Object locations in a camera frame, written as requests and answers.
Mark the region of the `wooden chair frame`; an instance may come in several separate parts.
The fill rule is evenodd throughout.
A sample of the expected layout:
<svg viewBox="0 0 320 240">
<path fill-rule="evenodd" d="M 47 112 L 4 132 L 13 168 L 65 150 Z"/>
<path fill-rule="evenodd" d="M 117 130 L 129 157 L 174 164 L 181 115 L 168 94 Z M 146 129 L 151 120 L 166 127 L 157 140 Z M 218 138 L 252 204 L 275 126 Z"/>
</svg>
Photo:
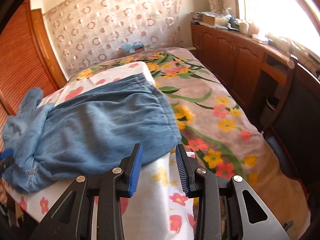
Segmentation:
<svg viewBox="0 0 320 240">
<path fill-rule="evenodd" d="M 287 62 L 287 74 L 286 74 L 286 79 L 285 79 L 285 83 L 283 85 L 283 91 L 282 94 L 279 98 L 279 103 L 273 113 L 273 115 L 271 116 L 270 120 L 268 120 L 268 122 L 266 123 L 266 125 L 263 128 L 263 133 L 265 134 L 267 132 L 267 130 L 269 130 L 272 126 L 272 124 L 275 122 L 275 120 L 277 119 L 278 115 L 280 114 L 281 110 L 284 107 L 284 104 L 287 100 L 291 85 L 292 85 L 292 80 L 293 80 L 293 76 L 295 73 L 295 66 L 297 63 L 297 58 L 293 55 L 290 55 L 290 59 Z"/>
</svg>

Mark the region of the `cardboard box with blue items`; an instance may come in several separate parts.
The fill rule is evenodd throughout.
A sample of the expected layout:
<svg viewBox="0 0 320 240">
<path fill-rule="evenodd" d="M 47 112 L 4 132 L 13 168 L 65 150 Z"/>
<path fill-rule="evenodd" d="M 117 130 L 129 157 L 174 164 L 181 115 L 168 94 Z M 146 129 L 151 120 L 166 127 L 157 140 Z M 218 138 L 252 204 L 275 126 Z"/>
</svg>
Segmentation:
<svg viewBox="0 0 320 240">
<path fill-rule="evenodd" d="M 137 41 L 137 42 L 134 42 L 133 44 L 124 43 L 122 45 L 122 50 L 123 50 L 123 53 L 128 56 L 128 55 L 133 55 L 136 53 L 143 52 L 145 49 L 142 42 Z"/>
</svg>

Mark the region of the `blue denim jeans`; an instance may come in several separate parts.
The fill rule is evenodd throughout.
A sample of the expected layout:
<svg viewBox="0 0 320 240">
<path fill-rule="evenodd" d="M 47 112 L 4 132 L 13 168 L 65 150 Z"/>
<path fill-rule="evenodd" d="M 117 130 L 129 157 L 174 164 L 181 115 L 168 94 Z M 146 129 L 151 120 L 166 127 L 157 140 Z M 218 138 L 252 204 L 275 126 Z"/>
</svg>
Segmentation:
<svg viewBox="0 0 320 240">
<path fill-rule="evenodd" d="M 14 163 L 3 173 L 18 193 L 32 194 L 53 183 L 95 177 L 118 166 L 135 144 L 143 164 L 166 155 L 181 134 L 167 97 L 143 74 L 80 94 L 59 105 L 42 104 L 30 89 L 3 127 L 4 147 Z"/>
</svg>

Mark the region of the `white floral folded quilt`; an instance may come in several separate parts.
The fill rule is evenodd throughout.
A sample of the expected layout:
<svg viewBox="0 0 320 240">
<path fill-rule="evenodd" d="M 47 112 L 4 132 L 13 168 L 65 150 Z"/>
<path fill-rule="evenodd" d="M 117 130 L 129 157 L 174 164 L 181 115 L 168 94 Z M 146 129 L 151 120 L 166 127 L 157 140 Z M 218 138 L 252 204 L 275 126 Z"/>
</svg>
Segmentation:
<svg viewBox="0 0 320 240">
<path fill-rule="evenodd" d="M 43 94 L 41 103 L 59 105 L 94 88 L 136 74 L 143 74 L 156 87 L 147 65 L 138 61 L 131 66 L 125 64 L 108 70 L 103 84 L 80 80 L 49 96 Z M 120 201 L 126 239 L 193 239 L 193 202 L 182 192 L 172 150 L 151 163 L 142 164 L 135 194 Z M 19 206 L 39 222 L 73 179 L 57 181 L 32 194 L 18 193 L 4 181 Z"/>
</svg>

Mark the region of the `long wooden sideboard cabinet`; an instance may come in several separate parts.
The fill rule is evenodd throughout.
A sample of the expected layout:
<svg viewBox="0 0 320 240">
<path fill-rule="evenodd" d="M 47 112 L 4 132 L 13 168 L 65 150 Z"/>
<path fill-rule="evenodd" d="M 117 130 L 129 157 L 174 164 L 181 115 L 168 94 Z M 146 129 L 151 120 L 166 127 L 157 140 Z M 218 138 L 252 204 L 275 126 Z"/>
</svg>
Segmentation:
<svg viewBox="0 0 320 240">
<path fill-rule="evenodd" d="M 276 48 L 254 42 L 235 31 L 210 29 L 191 24 L 198 59 L 227 88 L 243 110 L 253 104 L 261 74 L 271 84 L 284 86 L 289 57 Z"/>
</svg>

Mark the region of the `floral plush bed blanket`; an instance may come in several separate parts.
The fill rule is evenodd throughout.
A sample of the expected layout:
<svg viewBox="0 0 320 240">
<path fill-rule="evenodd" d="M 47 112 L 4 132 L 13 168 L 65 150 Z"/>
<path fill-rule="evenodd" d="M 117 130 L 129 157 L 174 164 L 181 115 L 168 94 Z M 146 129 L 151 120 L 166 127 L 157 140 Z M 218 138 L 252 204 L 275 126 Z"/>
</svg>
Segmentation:
<svg viewBox="0 0 320 240">
<path fill-rule="evenodd" d="M 190 51 L 167 48 L 110 60 L 84 69 L 71 82 L 103 84 L 107 71 L 136 61 L 145 62 L 156 86 L 169 98 L 186 149 L 218 176 L 242 175 L 259 194 L 291 239 L 310 224 L 301 184 L 288 178 L 271 146 L 244 111 Z"/>
</svg>

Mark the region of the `window with wooden frame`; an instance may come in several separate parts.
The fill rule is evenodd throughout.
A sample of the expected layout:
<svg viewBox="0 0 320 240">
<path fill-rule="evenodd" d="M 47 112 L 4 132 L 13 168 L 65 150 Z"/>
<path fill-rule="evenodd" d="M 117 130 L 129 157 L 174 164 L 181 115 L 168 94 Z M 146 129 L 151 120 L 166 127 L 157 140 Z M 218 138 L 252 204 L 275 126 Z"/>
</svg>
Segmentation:
<svg viewBox="0 0 320 240">
<path fill-rule="evenodd" d="M 240 19 L 319 54 L 319 33 L 296 0 L 238 0 Z"/>
</svg>

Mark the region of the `pink bottle on sideboard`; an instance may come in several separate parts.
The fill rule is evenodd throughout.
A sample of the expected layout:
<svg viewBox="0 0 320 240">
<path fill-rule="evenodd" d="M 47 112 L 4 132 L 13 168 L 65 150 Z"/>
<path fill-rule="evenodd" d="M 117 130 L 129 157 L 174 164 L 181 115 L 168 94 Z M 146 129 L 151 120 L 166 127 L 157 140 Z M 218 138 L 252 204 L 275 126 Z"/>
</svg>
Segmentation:
<svg viewBox="0 0 320 240">
<path fill-rule="evenodd" d="M 254 23 L 254 22 L 251 22 L 249 24 L 249 28 L 248 28 L 248 35 L 249 36 L 253 36 L 253 35 L 258 35 L 259 34 L 259 27 Z"/>
</svg>

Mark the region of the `wooden wardrobe sliding doors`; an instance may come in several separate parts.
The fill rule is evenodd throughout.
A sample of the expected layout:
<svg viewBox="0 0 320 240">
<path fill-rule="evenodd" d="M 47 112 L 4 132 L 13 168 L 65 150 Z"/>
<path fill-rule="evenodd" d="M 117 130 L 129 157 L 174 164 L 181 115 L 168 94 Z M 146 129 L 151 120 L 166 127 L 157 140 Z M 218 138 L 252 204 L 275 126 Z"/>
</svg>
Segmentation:
<svg viewBox="0 0 320 240">
<path fill-rule="evenodd" d="M 65 84 L 42 12 L 25 0 L 1 33 L 1 125 L 17 113 L 27 90 L 39 87 L 48 96 Z"/>
</svg>

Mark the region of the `cardboard box on sideboard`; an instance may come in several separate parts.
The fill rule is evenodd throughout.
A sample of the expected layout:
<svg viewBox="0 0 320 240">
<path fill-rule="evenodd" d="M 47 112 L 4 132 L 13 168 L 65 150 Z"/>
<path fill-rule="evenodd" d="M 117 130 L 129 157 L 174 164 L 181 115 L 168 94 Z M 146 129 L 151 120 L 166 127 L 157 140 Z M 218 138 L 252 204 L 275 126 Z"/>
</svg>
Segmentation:
<svg viewBox="0 0 320 240">
<path fill-rule="evenodd" d="M 214 25 L 214 26 L 219 26 L 219 27 L 226 27 L 227 24 L 229 23 L 229 19 L 225 17 L 218 17 L 214 15 L 206 15 L 204 14 L 202 16 L 202 22 L 209 24 L 209 25 Z"/>
</svg>

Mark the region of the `white jar on sideboard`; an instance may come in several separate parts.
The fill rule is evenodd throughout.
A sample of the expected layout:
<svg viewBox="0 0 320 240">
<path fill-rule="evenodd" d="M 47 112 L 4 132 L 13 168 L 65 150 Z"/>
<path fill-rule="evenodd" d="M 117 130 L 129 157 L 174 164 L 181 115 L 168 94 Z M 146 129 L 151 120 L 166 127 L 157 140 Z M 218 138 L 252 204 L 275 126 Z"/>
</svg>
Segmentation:
<svg viewBox="0 0 320 240">
<path fill-rule="evenodd" d="M 249 24 L 246 21 L 241 21 L 239 23 L 239 30 L 241 34 L 247 35 L 249 30 Z"/>
</svg>

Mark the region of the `circle pattern sheer curtain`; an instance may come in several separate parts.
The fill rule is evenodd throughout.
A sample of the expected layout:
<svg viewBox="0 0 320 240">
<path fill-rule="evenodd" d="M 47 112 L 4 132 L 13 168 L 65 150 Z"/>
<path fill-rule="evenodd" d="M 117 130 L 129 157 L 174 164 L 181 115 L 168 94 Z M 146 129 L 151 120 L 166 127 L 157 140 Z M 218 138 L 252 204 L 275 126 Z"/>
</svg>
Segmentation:
<svg viewBox="0 0 320 240">
<path fill-rule="evenodd" d="M 181 0 L 64 0 L 43 15 L 65 76 L 122 57 L 127 47 L 180 44 Z"/>
</svg>

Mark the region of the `dark waste bin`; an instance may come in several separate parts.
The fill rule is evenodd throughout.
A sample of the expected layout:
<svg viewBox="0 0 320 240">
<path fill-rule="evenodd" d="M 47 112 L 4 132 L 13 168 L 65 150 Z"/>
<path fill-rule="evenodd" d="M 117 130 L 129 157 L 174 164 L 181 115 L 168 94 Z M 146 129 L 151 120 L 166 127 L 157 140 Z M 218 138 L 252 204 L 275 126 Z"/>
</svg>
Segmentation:
<svg viewBox="0 0 320 240">
<path fill-rule="evenodd" d="M 266 97 L 265 106 L 263 107 L 263 111 L 259 119 L 263 127 L 266 126 L 268 121 L 271 119 L 276 107 L 278 106 L 278 103 L 279 99 L 275 96 Z"/>
</svg>

